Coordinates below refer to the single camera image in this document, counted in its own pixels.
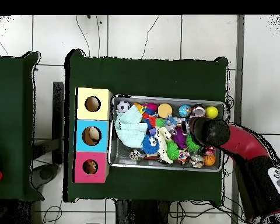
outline pink box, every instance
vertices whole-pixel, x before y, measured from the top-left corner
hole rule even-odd
[[[74,166],[74,183],[104,183],[109,173],[106,152],[76,152]]]

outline blue box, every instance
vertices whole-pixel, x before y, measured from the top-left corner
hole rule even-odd
[[[108,121],[94,121],[94,120],[77,120],[76,132],[76,151],[86,152],[107,152],[108,144]],[[82,139],[82,133],[87,127],[96,127],[100,130],[101,140],[96,145],[87,145]]]

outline yellow box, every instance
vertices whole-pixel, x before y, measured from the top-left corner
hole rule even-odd
[[[109,120],[112,93],[108,89],[78,87],[76,94],[78,94],[76,97],[78,97],[79,120]]]

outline orange basketball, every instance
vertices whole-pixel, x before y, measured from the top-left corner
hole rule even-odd
[[[214,155],[204,155],[204,165],[212,166],[216,162],[216,157]]]

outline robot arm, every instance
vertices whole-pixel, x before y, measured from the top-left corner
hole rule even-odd
[[[194,142],[224,151],[239,166],[252,207],[252,211],[244,207],[246,218],[252,223],[280,224],[280,162],[276,163],[280,160],[271,157],[260,139],[239,125],[193,117],[189,128]]]

